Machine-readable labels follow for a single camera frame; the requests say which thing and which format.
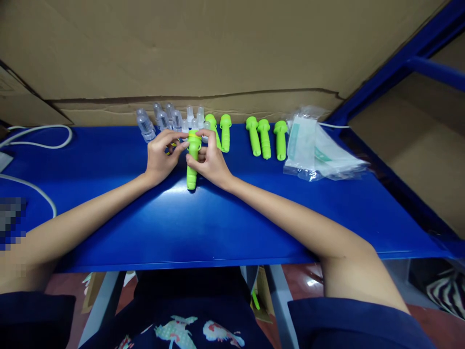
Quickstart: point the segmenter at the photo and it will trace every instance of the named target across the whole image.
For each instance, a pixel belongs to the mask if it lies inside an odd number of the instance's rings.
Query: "hand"
[[[179,156],[189,146],[189,142],[179,142],[179,138],[187,138],[187,133],[163,130],[147,145],[147,169],[143,177],[147,184],[154,187],[160,184],[178,163]],[[170,155],[165,153],[168,147]]]
[[[208,147],[202,147],[199,151],[199,161],[190,155],[186,155],[187,165],[216,186],[226,190],[234,176],[224,161],[223,153],[217,148],[217,136],[214,131],[202,129],[196,132],[198,136],[208,137]]]

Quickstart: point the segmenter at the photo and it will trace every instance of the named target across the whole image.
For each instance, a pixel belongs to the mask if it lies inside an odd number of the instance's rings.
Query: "sleeve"
[[[40,292],[0,295],[0,338],[4,348],[66,348],[74,296]]]
[[[301,348],[434,349],[412,316],[391,307],[325,297],[288,306]]]

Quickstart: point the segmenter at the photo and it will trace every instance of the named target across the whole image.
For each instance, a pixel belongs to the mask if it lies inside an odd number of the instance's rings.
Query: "floor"
[[[319,264],[288,264],[282,266],[294,300],[323,296],[324,281]],[[82,314],[87,274],[54,274],[48,284],[48,294],[75,295],[76,306],[67,349],[76,349],[89,314]],[[121,292],[119,312],[132,300],[137,280],[132,279]],[[421,324],[426,334],[438,349],[465,348],[465,321],[442,311],[408,306],[413,317]],[[276,321],[273,324],[257,321],[275,349],[281,349]]]

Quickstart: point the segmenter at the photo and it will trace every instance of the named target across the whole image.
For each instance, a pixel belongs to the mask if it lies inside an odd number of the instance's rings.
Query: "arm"
[[[176,166],[188,143],[173,152],[169,145],[187,134],[163,131],[148,144],[147,170],[129,183],[89,200],[32,229],[0,256],[6,267],[0,274],[0,293],[45,289],[57,260],[71,251],[116,213],[161,183]],[[165,154],[169,145],[170,153]],[[22,266],[22,274],[17,272]]]
[[[197,134],[208,136],[208,148],[200,151],[199,162],[187,155],[187,164],[314,252],[321,261],[326,296],[387,305],[408,313],[388,271],[367,241],[302,205],[234,177],[216,147],[215,134],[209,130]]]

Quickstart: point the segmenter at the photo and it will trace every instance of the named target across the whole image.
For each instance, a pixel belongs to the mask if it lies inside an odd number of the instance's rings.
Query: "clear plastic vial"
[[[183,117],[181,115],[181,112],[179,110],[175,110],[173,112],[173,129],[175,131],[181,132],[182,126],[183,126]]]
[[[154,103],[154,114],[155,114],[156,128],[158,128],[159,131],[163,131],[166,128],[166,127],[163,128],[162,122],[160,120],[161,111],[163,111],[163,108],[161,108],[160,103],[155,102]]]
[[[189,128],[192,128],[192,121],[194,121],[194,108],[192,106],[187,106],[187,124]]]
[[[189,133],[189,123],[186,119],[183,119],[183,123],[181,124],[181,131],[184,133]]]
[[[205,122],[205,117],[203,115],[203,107],[199,106],[199,108],[197,109],[197,127],[199,129],[202,129],[204,122]]]
[[[147,143],[149,143],[152,139],[155,138],[155,127],[154,124],[149,119],[147,112],[145,109],[140,108],[136,111],[137,114],[137,125],[140,128],[140,132],[142,133],[142,137],[145,139]]]
[[[168,124],[170,125],[170,129],[174,129],[174,106],[171,103],[167,103],[165,105],[166,115],[168,116]]]
[[[210,122],[209,122],[209,121],[205,121],[205,122],[203,123],[203,128],[204,128],[204,129],[211,129]],[[207,136],[202,136],[202,142],[208,143],[208,137],[207,137]]]
[[[170,123],[168,121],[168,116],[163,110],[159,110],[156,116],[156,122],[160,125],[160,131],[170,128]]]

